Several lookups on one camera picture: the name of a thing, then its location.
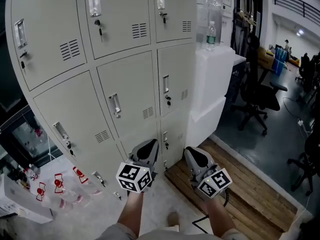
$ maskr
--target vent grille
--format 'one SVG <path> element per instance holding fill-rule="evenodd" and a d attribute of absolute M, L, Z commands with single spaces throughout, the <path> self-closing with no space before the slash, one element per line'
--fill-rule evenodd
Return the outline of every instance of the vent grille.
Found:
<path fill-rule="evenodd" d="M 133 24 L 132 27 L 132 37 L 133 38 L 143 38 L 147 36 L 147 24 Z"/>
<path fill-rule="evenodd" d="M 98 143 L 101 143 L 107 139 L 109 139 L 109 134 L 107 133 L 106 130 L 98 133 L 97 135 L 95 135 L 96 140 L 98 141 Z"/>
<path fill-rule="evenodd" d="M 143 115 L 143 119 L 147 119 L 147 118 L 153 116 L 154 115 L 154 107 L 151 106 L 151 107 L 143 110 L 142 115 Z"/>
<path fill-rule="evenodd" d="M 184 100 L 188 97 L 188 89 L 181 92 L 181 100 Z"/>
<path fill-rule="evenodd" d="M 78 40 L 72 40 L 60 45 L 60 52 L 64 61 L 80 54 Z"/>
<path fill-rule="evenodd" d="M 182 21 L 182 32 L 191 32 L 191 21 Z"/>

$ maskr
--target wooden floor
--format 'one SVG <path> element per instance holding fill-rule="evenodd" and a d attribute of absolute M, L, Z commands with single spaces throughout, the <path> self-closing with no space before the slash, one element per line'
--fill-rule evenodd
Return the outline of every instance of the wooden floor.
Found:
<path fill-rule="evenodd" d="M 199 148 L 209 152 L 233 180 L 229 186 L 226 209 L 237 229 L 250 240 L 278 240 L 288 231 L 297 209 L 264 181 L 244 167 L 213 141 Z M 183 159 L 165 172 L 168 180 L 201 212 L 207 214 L 204 201 L 191 189 L 190 172 Z"/>

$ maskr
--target office chair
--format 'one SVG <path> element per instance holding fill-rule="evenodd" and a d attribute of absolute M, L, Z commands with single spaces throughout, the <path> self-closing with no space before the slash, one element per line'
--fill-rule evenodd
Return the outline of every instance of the office chair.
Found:
<path fill-rule="evenodd" d="M 320 135 L 317 134 L 317 130 L 313 128 L 312 134 L 305 141 L 304 152 L 299 156 L 299 159 L 288 159 L 287 161 L 289 165 L 293 163 L 303 169 L 303 176 L 300 176 L 291 186 L 292 192 L 300 187 L 305 178 L 308 179 L 310 186 L 310 190 L 306 192 L 306 196 L 309 196 L 314 191 L 312 177 L 316 174 L 320 176 L 319 154 Z"/>
<path fill-rule="evenodd" d="M 270 85 L 273 87 L 265 86 L 258 83 L 258 52 L 257 49 L 260 46 L 259 39 L 253 34 L 250 33 L 248 37 L 249 51 L 247 60 L 250 62 L 250 70 L 247 73 L 245 82 L 241 84 L 240 95 L 243 101 L 246 102 L 245 106 L 232 105 L 230 107 L 231 111 L 240 110 L 248 115 L 243 119 L 239 130 L 242 131 L 245 128 L 245 125 L 250 120 L 250 118 L 255 117 L 257 121 L 264 128 L 262 135 L 267 135 L 267 126 L 260 117 L 263 115 L 264 119 L 268 118 L 267 112 L 260 111 L 265 108 L 279 111 L 280 106 L 276 97 L 277 91 L 285 91 L 288 89 L 282 85 L 270 82 Z"/>

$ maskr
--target wall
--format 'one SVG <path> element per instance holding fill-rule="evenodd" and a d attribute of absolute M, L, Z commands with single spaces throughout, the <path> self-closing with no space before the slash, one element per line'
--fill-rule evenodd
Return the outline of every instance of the wall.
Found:
<path fill-rule="evenodd" d="M 320 0 L 302 0 L 313 7 L 320 10 Z M 304 18 L 303 16 L 297 14 L 296 12 L 286 9 L 279 5 L 274 5 L 274 0 L 263 0 L 262 2 L 262 26 L 261 26 L 261 36 L 260 36 L 260 45 L 266 49 L 269 47 L 269 44 L 273 42 L 273 36 L 275 28 L 273 26 L 273 16 L 276 14 L 287 18 L 291 21 L 296 22 L 297 24 L 303 26 L 304 28 L 310 30 L 315 35 L 320 36 L 320 26 L 313 23 L 312 21 Z"/>
<path fill-rule="evenodd" d="M 308 40 L 304 39 L 303 36 L 297 36 L 295 32 L 292 32 L 282 26 L 277 27 L 277 32 L 275 33 L 275 43 L 282 47 L 285 47 L 285 40 L 288 39 L 289 46 L 292 47 L 292 55 L 301 59 L 301 57 L 308 53 L 310 60 L 313 55 L 318 54 L 320 47 L 314 45 Z"/>

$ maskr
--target locker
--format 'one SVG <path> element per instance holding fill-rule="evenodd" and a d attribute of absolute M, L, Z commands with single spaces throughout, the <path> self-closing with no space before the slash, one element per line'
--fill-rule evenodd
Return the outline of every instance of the locker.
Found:
<path fill-rule="evenodd" d="M 158 49 L 160 113 L 162 116 L 190 102 L 195 67 L 193 43 Z"/>
<path fill-rule="evenodd" d="M 114 141 L 101 110 L 89 71 L 70 78 L 34 98 L 56 137 L 71 150 L 76 160 L 106 156 Z M 115 165 L 120 154 L 110 155 Z"/>
<path fill-rule="evenodd" d="M 157 123 L 155 120 L 143 124 L 133 133 L 128 134 L 126 137 L 121 139 L 121 143 L 126 155 L 128 156 L 135 146 L 150 139 L 158 139 Z"/>
<path fill-rule="evenodd" d="M 95 59 L 151 43 L 148 0 L 85 2 Z"/>
<path fill-rule="evenodd" d="M 87 62 L 76 0 L 12 0 L 11 26 L 29 90 Z"/>
<path fill-rule="evenodd" d="M 161 119 L 162 160 L 169 168 L 182 158 L 188 126 L 189 109 L 180 108 Z"/>
<path fill-rule="evenodd" d="M 126 196 L 127 193 L 121 189 L 116 180 L 116 174 L 123 159 L 114 142 L 107 145 L 104 152 L 82 157 L 78 162 L 83 165 L 86 173 L 90 175 L 98 173 L 102 177 L 107 191 L 110 193 L 118 192 L 122 197 Z M 97 177 L 94 178 L 96 178 L 97 184 L 101 183 Z"/>
<path fill-rule="evenodd" d="M 154 0 L 156 41 L 193 37 L 197 0 Z"/>
<path fill-rule="evenodd" d="M 151 51 L 97 67 L 119 137 L 156 118 Z"/>

